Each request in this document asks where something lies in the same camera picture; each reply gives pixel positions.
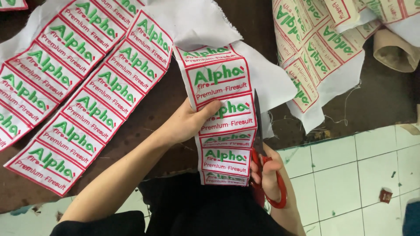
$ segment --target scissor blade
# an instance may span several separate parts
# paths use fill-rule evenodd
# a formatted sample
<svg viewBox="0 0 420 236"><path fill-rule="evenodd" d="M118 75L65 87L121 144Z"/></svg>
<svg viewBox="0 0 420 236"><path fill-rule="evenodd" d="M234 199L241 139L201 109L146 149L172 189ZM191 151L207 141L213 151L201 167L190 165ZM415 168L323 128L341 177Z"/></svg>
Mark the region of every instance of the scissor blade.
<svg viewBox="0 0 420 236"><path fill-rule="evenodd" d="M267 156L263 148L263 125L261 122L261 110L260 110L260 101L258 100L257 90L254 89L254 107L255 107L255 115L257 117L257 133L255 135L254 140L254 148L255 150L263 156Z"/></svg>

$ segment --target person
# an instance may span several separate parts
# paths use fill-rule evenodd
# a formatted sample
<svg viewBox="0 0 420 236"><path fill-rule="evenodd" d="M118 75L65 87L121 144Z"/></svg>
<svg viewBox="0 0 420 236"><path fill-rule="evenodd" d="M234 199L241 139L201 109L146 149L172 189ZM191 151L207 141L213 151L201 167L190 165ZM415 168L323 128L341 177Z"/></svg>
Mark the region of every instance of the person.
<svg viewBox="0 0 420 236"><path fill-rule="evenodd" d="M162 155L174 144L198 133L220 108L213 101L195 113L188 99L134 150L95 178L73 200L51 235L305 235L296 197L280 155L264 144L273 158L263 166L251 163L251 177L267 196L280 201L276 171L287 191L283 209L270 215L256 203L252 188L200 184L200 176L186 173L144 181L139 185L151 217L147 231L140 211L115 214Z"/></svg>

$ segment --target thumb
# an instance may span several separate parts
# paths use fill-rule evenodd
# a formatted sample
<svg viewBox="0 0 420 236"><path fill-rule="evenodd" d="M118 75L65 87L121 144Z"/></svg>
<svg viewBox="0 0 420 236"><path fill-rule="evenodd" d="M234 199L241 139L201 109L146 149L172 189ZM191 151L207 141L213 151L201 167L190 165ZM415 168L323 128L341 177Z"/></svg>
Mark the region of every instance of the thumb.
<svg viewBox="0 0 420 236"><path fill-rule="evenodd" d="M204 124L208 118L216 114L222 103L219 100L215 100L207 104L201 111L194 114L194 118L197 122Z"/></svg>
<svg viewBox="0 0 420 236"><path fill-rule="evenodd" d="M268 161L262 168L262 188L265 194L272 200L280 200L280 190L277 184L276 172L283 167L282 163L276 160Z"/></svg>

